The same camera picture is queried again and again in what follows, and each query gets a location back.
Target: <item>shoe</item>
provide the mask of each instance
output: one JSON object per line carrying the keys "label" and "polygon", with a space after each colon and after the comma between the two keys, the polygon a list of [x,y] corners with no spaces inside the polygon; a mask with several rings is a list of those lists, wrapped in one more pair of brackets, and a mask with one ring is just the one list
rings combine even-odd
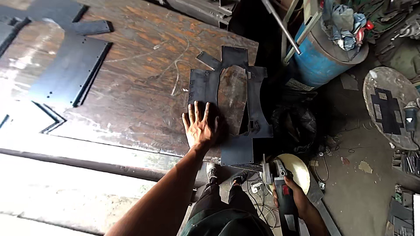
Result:
{"label": "shoe", "polygon": [[217,176],[216,176],[216,173],[217,173],[216,164],[207,163],[206,171],[207,171],[207,178],[209,180],[209,183],[210,183],[210,180],[212,178],[216,178],[217,179]]}
{"label": "shoe", "polygon": [[241,171],[239,174],[235,175],[232,178],[231,185],[233,185],[234,183],[238,183],[239,185],[242,185],[243,183],[245,183],[245,181],[247,181],[248,175],[249,175],[248,170]]}

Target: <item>blue barrel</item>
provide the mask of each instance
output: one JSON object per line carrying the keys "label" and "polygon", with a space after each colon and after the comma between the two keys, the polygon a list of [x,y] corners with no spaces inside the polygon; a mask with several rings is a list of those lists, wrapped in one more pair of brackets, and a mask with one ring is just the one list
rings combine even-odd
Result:
{"label": "blue barrel", "polygon": [[[295,40],[302,34],[305,26],[302,24]],[[315,24],[308,36],[300,44],[300,55],[293,55],[300,72],[301,83],[318,88],[337,77],[349,68],[364,61],[369,52],[369,45],[365,42],[356,56],[352,49],[349,52],[342,50],[328,39],[327,34],[321,28],[321,19]]]}

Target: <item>metal pipe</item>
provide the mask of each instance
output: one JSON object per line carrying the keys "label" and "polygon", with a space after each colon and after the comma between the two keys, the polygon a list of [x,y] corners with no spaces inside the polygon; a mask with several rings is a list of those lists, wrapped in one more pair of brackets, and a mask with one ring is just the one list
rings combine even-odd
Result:
{"label": "metal pipe", "polygon": [[293,37],[290,35],[290,33],[287,31],[286,27],[284,27],[282,20],[280,19],[280,16],[278,16],[276,10],[274,9],[273,5],[271,5],[269,0],[261,0],[263,4],[265,5],[265,8],[267,8],[268,13],[272,14],[274,18],[276,19],[278,25],[280,26],[281,30],[286,34],[287,39],[289,40],[292,47],[296,50],[297,54],[301,54],[302,52],[299,49],[299,46],[294,41]]}

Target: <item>red switch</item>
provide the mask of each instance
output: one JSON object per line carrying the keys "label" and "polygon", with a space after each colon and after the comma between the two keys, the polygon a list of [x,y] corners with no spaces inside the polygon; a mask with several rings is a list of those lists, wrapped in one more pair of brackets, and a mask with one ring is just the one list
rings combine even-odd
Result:
{"label": "red switch", "polygon": [[283,195],[289,195],[289,186],[283,184],[281,187],[283,188]]}

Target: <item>hand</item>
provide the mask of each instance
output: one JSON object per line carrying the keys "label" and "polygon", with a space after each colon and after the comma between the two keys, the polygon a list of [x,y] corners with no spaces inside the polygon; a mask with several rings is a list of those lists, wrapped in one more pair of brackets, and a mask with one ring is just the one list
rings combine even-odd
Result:
{"label": "hand", "polygon": [[[301,219],[305,219],[307,210],[310,207],[310,202],[309,202],[308,197],[305,195],[302,188],[299,185],[297,185],[295,181],[293,181],[293,179],[285,176],[284,181],[286,182],[286,185],[289,186],[289,188],[291,188],[293,191],[293,200],[294,200],[294,203],[296,204],[299,217]],[[278,197],[276,193],[276,186],[274,186],[273,195],[274,195],[274,204],[276,205],[276,207],[278,207],[278,202],[277,202]]]}
{"label": "hand", "polygon": [[203,119],[201,119],[200,110],[198,109],[198,101],[194,102],[193,112],[192,105],[188,105],[189,120],[185,113],[182,113],[182,121],[184,122],[186,139],[190,148],[197,146],[204,146],[209,148],[213,145],[219,134],[218,132],[218,120],[216,117],[215,128],[212,130],[208,124],[210,103],[207,102],[206,110],[204,111]]}

